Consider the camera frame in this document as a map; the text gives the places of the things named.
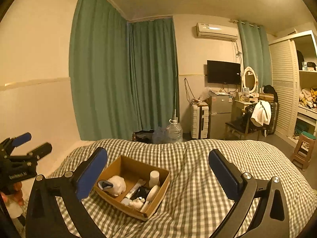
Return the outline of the large water bottle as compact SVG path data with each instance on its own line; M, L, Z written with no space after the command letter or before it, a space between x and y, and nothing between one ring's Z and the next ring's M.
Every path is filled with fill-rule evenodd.
M177 119L170 119L166 128L166 139L168 143L183 141L183 129Z

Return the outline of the green window curtain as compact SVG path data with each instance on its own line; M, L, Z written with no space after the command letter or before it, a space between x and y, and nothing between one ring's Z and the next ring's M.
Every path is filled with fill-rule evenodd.
M272 85L271 55L264 26L238 21L244 68L251 67L258 76L258 85Z

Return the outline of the white towel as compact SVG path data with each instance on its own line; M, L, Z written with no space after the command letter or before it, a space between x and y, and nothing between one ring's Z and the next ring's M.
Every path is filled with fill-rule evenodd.
M267 101L260 100L253 110L251 115L251 122L256 127L263 127L264 125L269 125L271 120L271 106Z

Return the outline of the wooden stool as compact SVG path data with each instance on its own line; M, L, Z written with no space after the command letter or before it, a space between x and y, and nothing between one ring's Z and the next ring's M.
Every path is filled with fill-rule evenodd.
M306 171L316 143L316 137L307 132L302 132L299 136L297 145L290 157L290 161L296 161L301 164L301 170Z

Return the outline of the white bottle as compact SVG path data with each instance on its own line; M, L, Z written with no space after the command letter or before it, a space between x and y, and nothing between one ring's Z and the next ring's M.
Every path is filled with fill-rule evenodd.
M159 186L159 172L157 170L153 170L150 172L150 179L148 182L149 188L153 188L154 186Z

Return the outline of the air conditioner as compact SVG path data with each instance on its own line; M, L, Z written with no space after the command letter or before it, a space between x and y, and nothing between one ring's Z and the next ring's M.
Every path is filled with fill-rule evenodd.
M219 40L237 41L238 30L233 27L197 23L196 24L197 36L201 38L212 38Z

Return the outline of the white round jar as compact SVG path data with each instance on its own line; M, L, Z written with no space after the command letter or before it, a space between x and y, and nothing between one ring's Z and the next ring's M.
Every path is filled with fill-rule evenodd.
M154 186L151 188L150 192L148 193L147 198L146 198L146 201L147 201L147 202L153 201L153 199L156 197L156 195L157 195L157 193L159 192L159 190L160 190L160 187L159 187L158 185L154 185Z

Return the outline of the grey mini fridge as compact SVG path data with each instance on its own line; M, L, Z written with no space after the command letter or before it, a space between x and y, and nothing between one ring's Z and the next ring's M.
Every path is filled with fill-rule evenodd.
M209 106L208 138L223 139L226 122L230 122L232 97L228 95L211 95L207 99Z

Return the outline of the white wardrobe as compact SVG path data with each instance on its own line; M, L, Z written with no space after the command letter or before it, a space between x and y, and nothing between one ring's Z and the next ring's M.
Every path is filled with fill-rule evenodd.
M300 104L302 89L316 87L316 70L300 68L297 52L304 62L316 63L316 35L312 30L279 38L269 44L272 68L272 85L280 104L276 135L292 146L297 121L308 125L316 135L316 110Z

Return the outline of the dressing table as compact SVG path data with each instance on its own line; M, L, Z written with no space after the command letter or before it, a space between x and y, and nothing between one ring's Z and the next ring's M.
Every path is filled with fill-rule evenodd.
M245 128L256 105L257 102L233 101L230 123L234 127Z

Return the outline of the oval vanity mirror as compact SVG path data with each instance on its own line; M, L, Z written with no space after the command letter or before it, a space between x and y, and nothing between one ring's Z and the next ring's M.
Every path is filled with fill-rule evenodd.
M242 75L242 91L249 89L249 93L256 93L258 87L258 77L252 67L248 66L244 69Z

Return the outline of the black chair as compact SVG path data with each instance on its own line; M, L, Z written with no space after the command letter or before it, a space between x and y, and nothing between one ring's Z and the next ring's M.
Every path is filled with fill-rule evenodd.
M235 120L225 123L225 139L227 139L229 132L232 134L237 133L240 140L245 140L249 135L256 133L257 140L260 138L260 134L263 127L257 127L251 121L251 116L255 109L256 103L247 105L241 110L241 115Z

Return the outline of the white knit glove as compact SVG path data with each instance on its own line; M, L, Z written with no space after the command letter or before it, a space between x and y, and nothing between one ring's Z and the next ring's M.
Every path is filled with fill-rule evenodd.
M115 175L107 180L100 180L98 187L108 194L117 197L126 191L126 182L123 177Z

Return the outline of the white suitcase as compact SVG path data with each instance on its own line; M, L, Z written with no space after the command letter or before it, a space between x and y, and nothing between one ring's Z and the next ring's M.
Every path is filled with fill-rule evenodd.
M208 119L209 107L206 102L198 102L191 105L191 138L207 138Z

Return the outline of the wall television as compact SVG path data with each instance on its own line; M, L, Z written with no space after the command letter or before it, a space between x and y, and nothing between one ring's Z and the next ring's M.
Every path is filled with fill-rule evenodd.
M241 84L241 65L234 62L207 60L207 82Z

